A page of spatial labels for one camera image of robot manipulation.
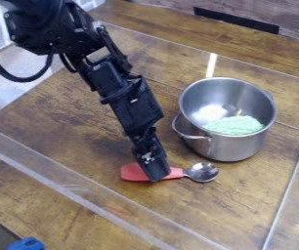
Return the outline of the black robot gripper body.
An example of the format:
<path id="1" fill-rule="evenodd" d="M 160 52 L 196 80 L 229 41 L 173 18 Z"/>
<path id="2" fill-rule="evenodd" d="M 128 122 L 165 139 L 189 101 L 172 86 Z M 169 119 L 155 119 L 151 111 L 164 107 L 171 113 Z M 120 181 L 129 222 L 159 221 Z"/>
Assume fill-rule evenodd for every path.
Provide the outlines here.
<path id="1" fill-rule="evenodd" d="M 153 124 L 163 118 L 163 111 L 145 78 L 131 77 L 116 92 L 100 98 L 100 102 L 111 105 L 137 154 L 153 151 Z"/>

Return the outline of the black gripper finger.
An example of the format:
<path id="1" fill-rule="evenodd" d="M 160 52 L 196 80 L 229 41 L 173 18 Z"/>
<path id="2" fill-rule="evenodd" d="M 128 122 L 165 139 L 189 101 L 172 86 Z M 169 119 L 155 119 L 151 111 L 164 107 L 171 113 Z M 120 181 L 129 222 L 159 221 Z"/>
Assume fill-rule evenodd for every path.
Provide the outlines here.
<path id="1" fill-rule="evenodd" d="M 135 145 L 133 154 L 149 180 L 157 182 L 169 175 L 167 155 L 160 143 Z"/>

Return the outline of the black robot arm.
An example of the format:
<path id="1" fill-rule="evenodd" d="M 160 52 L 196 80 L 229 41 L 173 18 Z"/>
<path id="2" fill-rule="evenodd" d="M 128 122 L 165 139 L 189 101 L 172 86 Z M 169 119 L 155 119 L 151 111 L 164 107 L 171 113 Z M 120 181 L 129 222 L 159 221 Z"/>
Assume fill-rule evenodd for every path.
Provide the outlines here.
<path id="1" fill-rule="evenodd" d="M 81 75 L 116 114 L 149 180 L 161 180 L 169 166 L 153 124 L 163 110 L 105 26 L 73 0 L 0 0 L 0 5 L 12 41 L 40 56 L 59 55 L 68 70 Z"/>

